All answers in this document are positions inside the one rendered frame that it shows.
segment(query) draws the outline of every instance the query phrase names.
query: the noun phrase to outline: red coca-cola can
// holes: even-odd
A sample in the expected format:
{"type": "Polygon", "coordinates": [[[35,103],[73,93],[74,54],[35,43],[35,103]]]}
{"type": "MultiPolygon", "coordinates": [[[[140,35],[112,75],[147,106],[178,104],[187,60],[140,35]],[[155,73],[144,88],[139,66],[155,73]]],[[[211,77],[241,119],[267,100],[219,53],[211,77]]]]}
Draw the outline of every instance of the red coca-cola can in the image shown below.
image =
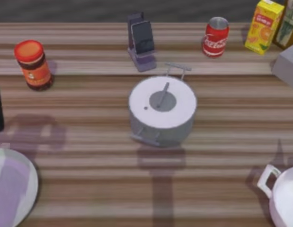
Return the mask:
{"type": "Polygon", "coordinates": [[[229,32],[228,21],[222,17],[213,17],[206,26],[202,49],[208,57],[216,58],[225,51],[229,32]]]}

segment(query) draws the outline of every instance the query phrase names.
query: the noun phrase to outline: plate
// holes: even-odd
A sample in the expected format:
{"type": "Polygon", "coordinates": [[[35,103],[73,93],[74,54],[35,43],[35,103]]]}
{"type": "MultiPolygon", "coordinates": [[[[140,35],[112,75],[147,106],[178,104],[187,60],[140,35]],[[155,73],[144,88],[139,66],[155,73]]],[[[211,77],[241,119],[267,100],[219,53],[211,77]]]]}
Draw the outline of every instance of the plate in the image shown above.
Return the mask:
{"type": "Polygon", "coordinates": [[[0,227],[16,227],[31,211],[38,192],[37,171],[19,152],[0,148],[0,227]]]}

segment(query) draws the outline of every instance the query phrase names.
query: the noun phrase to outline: jar with red lid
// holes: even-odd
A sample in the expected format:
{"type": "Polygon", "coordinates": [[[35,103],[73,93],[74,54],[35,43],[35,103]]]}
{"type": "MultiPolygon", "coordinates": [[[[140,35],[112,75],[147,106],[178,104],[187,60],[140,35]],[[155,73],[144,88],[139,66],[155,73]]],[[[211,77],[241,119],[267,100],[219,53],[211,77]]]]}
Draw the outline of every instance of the jar with red lid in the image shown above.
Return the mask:
{"type": "Polygon", "coordinates": [[[22,41],[15,46],[14,55],[29,88],[35,91],[43,91],[52,86],[54,78],[40,42],[36,40],[22,41]]]}

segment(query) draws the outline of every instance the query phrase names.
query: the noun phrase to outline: wooden table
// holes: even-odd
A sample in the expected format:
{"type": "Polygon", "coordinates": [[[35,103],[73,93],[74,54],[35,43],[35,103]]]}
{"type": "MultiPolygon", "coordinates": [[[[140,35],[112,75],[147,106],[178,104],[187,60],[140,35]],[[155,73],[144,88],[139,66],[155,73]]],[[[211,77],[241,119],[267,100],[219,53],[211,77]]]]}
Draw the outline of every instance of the wooden table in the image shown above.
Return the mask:
{"type": "Polygon", "coordinates": [[[152,26],[158,68],[138,73],[126,24],[0,24],[0,146],[27,155],[41,181],[22,227],[272,225],[256,181],[268,163],[293,166],[293,89],[270,69],[281,50],[247,50],[248,24],[230,24],[227,51],[210,59],[201,53],[205,24],[152,26]],[[46,92],[27,88],[13,57],[23,39],[44,44],[56,75],[46,92]],[[185,80],[199,106],[178,155],[161,157],[129,138],[127,101],[167,61],[193,68],[185,80]]]}

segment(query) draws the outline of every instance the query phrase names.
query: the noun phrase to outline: pot handle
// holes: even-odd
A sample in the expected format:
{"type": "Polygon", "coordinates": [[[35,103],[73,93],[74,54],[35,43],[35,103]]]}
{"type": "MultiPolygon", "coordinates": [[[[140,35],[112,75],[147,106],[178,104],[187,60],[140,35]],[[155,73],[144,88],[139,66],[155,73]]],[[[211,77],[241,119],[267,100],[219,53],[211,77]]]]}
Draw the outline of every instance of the pot handle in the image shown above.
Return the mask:
{"type": "Polygon", "coordinates": [[[281,171],[278,170],[273,165],[268,164],[257,183],[258,188],[261,189],[269,199],[272,196],[272,192],[270,188],[266,185],[266,183],[271,174],[274,174],[278,178],[279,175],[281,174],[281,171]]]}

